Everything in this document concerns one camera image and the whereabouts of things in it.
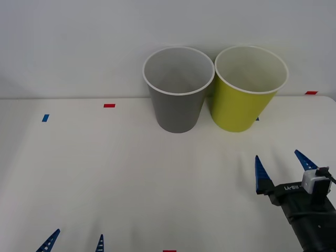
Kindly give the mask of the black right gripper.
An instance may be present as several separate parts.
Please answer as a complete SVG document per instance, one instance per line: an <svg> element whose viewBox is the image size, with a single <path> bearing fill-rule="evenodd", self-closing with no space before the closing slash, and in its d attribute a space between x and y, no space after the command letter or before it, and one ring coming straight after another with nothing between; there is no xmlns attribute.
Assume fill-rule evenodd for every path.
<svg viewBox="0 0 336 252"><path fill-rule="evenodd" d="M299 150L295 155L305 171L316 170L314 164ZM259 156L255 156L256 193L267 195L273 205L280 206L289 223L301 218L321 218L323 222L335 223L335 208L328 199L324 186L309 194L300 183L286 183L274 186Z"/></svg>

